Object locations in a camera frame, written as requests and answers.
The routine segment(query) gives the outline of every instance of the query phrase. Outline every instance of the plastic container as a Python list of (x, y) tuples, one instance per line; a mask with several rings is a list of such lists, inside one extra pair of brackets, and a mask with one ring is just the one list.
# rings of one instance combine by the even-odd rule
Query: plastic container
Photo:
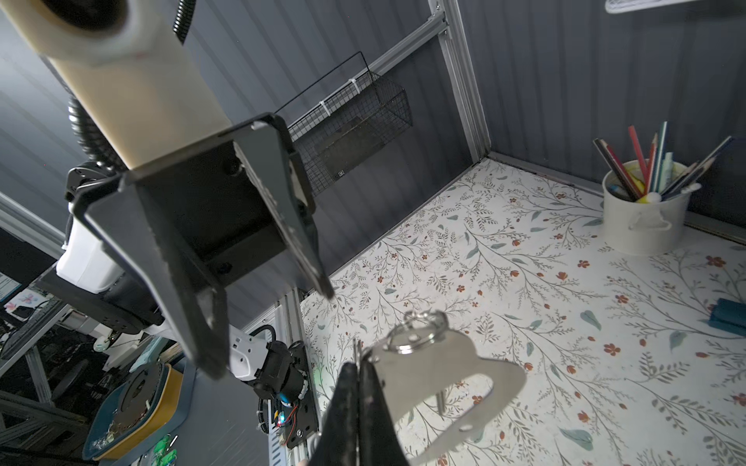
[[(624, 164), (642, 179), (636, 160)], [(685, 170), (674, 164), (672, 179)], [(609, 192), (609, 186), (621, 182), (613, 171), (606, 174), (604, 186), (604, 240), (619, 252), (632, 256), (656, 256), (676, 248), (684, 231), (684, 215), (691, 194), (677, 195), (658, 204), (623, 201)]]

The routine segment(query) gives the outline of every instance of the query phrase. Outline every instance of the floral tablecloth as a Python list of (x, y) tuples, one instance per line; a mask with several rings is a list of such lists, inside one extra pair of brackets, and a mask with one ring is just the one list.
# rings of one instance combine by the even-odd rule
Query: floral tablecloth
[[(481, 356), (525, 368), (515, 402), (454, 465), (744, 465), (746, 339), (707, 326), (744, 301), (746, 248), (688, 229), (656, 257), (601, 238), (601, 198), (484, 160), (302, 304), (322, 410), (352, 341), (440, 309)], [(397, 428), (408, 456), (481, 401), (487, 379), (426, 400)]]

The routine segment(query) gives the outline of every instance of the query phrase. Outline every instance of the wire mesh basket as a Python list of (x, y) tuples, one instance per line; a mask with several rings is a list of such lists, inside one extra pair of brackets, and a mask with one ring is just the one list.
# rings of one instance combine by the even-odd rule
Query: wire mesh basket
[(362, 74), (288, 129), (317, 195), (412, 124), (404, 88), (366, 64)]

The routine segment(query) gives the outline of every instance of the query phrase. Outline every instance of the white pencil cup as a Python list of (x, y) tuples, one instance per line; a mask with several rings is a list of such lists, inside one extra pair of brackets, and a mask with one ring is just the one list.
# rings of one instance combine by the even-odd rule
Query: white pencil cup
[[(624, 164), (629, 173), (642, 180), (636, 160)], [(672, 179), (685, 170), (674, 164)], [(604, 241), (619, 252), (633, 256), (655, 256), (676, 248), (684, 231), (684, 215), (691, 194), (677, 195), (658, 204), (623, 201), (609, 191), (621, 186), (613, 171), (606, 174), (604, 186)]]

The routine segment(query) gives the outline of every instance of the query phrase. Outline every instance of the red flower print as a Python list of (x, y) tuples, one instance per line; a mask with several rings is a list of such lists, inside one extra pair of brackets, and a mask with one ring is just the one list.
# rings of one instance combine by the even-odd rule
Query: red flower print
[(723, 268), (723, 265), (727, 264), (727, 262), (720, 257), (707, 256), (705, 259), (707, 259), (707, 265), (714, 265), (719, 268)]
[(614, 346), (613, 343), (609, 343), (604, 345), (604, 351), (612, 356), (616, 356), (616, 354), (621, 351), (621, 348)]
[(741, 406), (746, 406), (746, 393), (739, 393), (737, 395), (733, 395), (733, 404), (739, 404)]

